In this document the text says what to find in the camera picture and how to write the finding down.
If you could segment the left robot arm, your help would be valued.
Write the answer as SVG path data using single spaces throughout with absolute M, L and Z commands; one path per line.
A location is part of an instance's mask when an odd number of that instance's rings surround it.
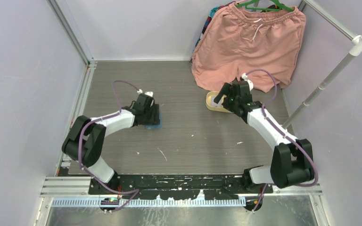
M 153 92 L 141 93 L 130 106 L 113 114 L 96 118 L 77 117 L 62 144 L 62 152 L 101 181 L 102 191 L 114 194 L 119 187 L 118 173 L 101 156 L 105 138 L 122 129 L 160 123 L 159 104 L 155 103 Z

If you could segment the blue card holder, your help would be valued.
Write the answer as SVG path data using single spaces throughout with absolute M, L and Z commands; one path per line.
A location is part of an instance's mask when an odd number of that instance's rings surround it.
M 146 125 L 145 128 L 146 129 L 160 129 L 160 128 L 162 128 L 162 125 L 163 125 L 162 122 L 163 122 L 162 114 L 159 113 L 159 123 L 156 125 Z

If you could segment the beige oval tray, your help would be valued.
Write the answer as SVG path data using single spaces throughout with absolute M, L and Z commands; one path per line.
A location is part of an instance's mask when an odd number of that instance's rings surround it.
M 219 92 L 217 91 L 209 91 L 206 95 L 206 107 L 210 111 L 215 112 L 223 112 L 223 113 L 231 113 L 227 109 L 223 107 L 224 99 L 226 98 L 225 95 L 222 96 L 219 103 L 216 103 L 214 99 L 218 96 Z

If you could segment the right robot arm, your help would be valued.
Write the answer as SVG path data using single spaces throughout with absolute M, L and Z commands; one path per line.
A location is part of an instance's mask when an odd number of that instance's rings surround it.
M 254 128 L 273 150 L 269 166 L 244 170 L 243 187 L 246 192 L 255 193 L 261 184 L 278 188 L 317 184 L 319 175 L 313 162 L 312 144 L 307 139 L 291 135 L 275 121 L 265 104 L 254 101 L 247 81 L 223 84 L 213 102 Z

